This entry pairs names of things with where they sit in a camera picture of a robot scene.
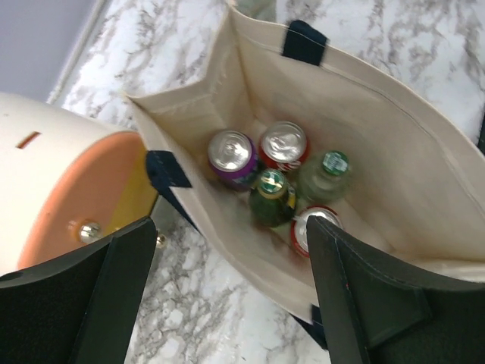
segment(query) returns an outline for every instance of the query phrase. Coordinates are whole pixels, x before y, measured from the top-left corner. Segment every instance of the clear bottle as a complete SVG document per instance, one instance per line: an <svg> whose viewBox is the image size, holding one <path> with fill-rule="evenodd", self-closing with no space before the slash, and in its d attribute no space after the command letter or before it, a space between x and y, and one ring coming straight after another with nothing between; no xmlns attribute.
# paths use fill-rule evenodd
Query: clear bottle
<svg viewBox="0 0 485 364"><path fill-rule="evenodd" d="M339 150L310 158L299 171L299 197L312 203L340 199L349 184L349 170L349 159Z"/></svg>

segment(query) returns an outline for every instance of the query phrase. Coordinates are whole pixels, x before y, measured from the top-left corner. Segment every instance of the gray wall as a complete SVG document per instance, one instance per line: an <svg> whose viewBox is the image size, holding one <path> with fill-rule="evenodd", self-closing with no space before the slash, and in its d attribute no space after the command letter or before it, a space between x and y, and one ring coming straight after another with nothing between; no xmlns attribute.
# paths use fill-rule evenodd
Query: gray wall
<svg viewBox="0 0 485 364"><path fill-rule="evenodd" d="M0 0L0 92L46 101L97 0Z"/></svg>

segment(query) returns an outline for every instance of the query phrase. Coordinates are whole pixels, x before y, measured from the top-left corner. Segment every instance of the beige canvas bag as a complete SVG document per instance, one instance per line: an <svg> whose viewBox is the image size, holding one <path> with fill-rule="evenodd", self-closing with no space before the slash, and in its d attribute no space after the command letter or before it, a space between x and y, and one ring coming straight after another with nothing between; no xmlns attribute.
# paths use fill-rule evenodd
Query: beige canvas bag
<svg viewBox="0 0 485 364"><path fill-rule="evenodd" d="M341 149L352 161L352 188L333 206L351 235L422 268L485 281L480 151L409 88L345 52L326 45L316 65L282 56L292 30L263 20L274 20L273 1L239 2L202 80L131 97L147 149L161 152L149 171L159 192L256 288L309 321L318 304L309 261L251 223L245 196L217 182L206 156L219 130L258 140L271 123L293 121L313 152Z"/></svg>

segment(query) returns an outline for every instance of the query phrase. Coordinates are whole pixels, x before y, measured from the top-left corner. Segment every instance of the white marble table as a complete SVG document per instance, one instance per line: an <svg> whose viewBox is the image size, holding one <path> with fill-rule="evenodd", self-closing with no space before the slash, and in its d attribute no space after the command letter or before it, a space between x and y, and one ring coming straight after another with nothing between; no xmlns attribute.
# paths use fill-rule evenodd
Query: white marble table
<svg viewBox="0 0 485 364"><path fill-rule="evenodd" d="M133 127L121 90L198 80L224 0L114 0L62 107ZM331 44L410 86L477 139L485 101L485 2L286 0L279 22L308 21ZM186 222L157 252L127 364L329 363L281 308Z"/></svg>

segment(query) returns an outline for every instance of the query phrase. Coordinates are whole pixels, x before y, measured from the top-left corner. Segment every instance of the silver can top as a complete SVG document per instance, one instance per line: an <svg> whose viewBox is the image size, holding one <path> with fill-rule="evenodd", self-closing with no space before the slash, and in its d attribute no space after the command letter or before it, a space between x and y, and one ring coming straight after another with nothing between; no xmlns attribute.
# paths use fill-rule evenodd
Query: silver can top
<svg viewBox="0 0 485 364"><path fill-rule="evenodd" d="M234 130L216 134L208 147L209 161L218 170L235 172L248 164L252 155L249 138Z"/></svg>
<svg viewBox="0 0 485 364"><path fill-rule="evenodd" d="M306 135L301 127L289 121L279 121L263 134L261 147L276 162L292 162L306 150Z"/></svg>
<svg viewBox="0 0 485 364"><path fill-rule="evenodd" d="M343 229L342 222L340 221L338 215L330 211L329 209L320 206L310 207L306 209L300 215L295 217L296 222L295 226L293 227L296 242L306 252L308 252L308 242L306 240L306 222L310 216L319 216L322 218L326 218L328 221Z"/></svg>

